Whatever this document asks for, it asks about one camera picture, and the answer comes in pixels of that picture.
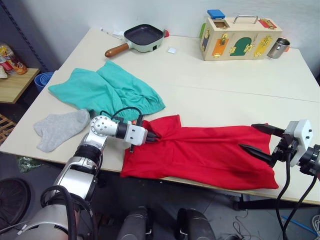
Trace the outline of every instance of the stainless steel mug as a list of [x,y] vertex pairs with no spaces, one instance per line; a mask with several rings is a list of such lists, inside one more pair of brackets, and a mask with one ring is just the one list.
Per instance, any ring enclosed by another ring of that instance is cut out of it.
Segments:
[[290,42],[286,38],[279,37],[268,52],[268,56],[273,59],[278,59],[289,45]]

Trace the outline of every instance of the blue cable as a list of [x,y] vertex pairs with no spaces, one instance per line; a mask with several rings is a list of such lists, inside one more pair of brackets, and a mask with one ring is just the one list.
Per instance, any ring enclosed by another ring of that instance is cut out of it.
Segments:
[[293,222],[294,224],[297,224],[298,226],[302,227],[303,229],[308,230],[309,232],[312,232],[314,235],[316,235],[318,237],[318,234],[314,230],[312,230],[310,227],[307,227],[307,226],[303,225],[302,223],[297,222],[295,220],[291,220],[290,222]]

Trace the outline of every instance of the green door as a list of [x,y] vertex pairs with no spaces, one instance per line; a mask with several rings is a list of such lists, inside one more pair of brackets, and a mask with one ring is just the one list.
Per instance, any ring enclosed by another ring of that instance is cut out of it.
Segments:
[[234,53],[231,53],[230,56],[243,56],[246,53],[245,48],[247,45],[251,44],[251,38],[250,37],[243,37],[240,38],[236,43],[235,43],[235,50]]

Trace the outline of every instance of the blue bowl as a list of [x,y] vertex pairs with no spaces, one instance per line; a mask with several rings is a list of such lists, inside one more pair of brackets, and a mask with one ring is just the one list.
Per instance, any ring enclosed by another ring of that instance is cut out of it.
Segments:
[[39,93],[42,91],[42,89],[44,89],[44,87],[50,81],[53,74],[54,74],[53,72],[44,72],[37,75],[34,78],[34,83]]

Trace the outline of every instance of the black pan surface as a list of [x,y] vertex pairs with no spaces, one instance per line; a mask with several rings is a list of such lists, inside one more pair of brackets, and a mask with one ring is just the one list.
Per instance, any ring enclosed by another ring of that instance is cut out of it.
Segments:
[[149,24],[141,24],[124,32],[124,37],[137,45],[149,45],[161,39],[164,33]]

